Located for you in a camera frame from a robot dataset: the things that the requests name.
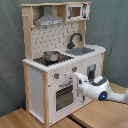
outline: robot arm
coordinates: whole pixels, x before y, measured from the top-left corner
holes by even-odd
[[[125,94],[114,93],[111,90],[108,79],[103,76],[98,76],[92,83],[89,83],[87,76],[75,72],[73,74],[73,86],[77,86],[74,91],[77,89],[77,93],[94,100],[109,100],[128,104],[128,89]]]

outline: wooden table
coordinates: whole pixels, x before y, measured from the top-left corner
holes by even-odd
[[[111,83],[116,93],[125,93],[126,89]],[[93,101],[71,114],[87,128],[115,128],[128,118],[128,105],[111,101]]]
[[[0,118],[0,128],[44,128],[36,118],[23,109],[19,109]],[[81,128],[69,118],[52,125],[50,128]]]

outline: toy kitchen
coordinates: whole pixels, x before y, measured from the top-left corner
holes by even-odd
[[[47,128],[93,101],[73,84],[75,72],[89,82],[102,75],[105,48],[85,44],[90,4],[21,5],[26,108]]]

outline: stove top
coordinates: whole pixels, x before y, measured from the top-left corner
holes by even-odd
[[[61,54],[61,56],[62,56],[62,59],[61,60],[57,60],[57,61],[46,61],[44,59],[44,57],[33,59],[33,61],[48,67],[48,66],[51,66],[51,65],[54,65],[54,64],[57,64],[57,63],[61,63],[61,62],[67,61],[69,59],[73,59],[73,57],[70,57],[70,56],[67,56],[67,55]]]

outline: patterned backsplash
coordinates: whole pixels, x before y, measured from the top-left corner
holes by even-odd
[[[43,52],[51,50],[66,50],[70,37],[78,33],[79,22],[35,27],[32,29],[33,58],[41,57]],[[73,38],[73,43],[78,46],[78,36]]]

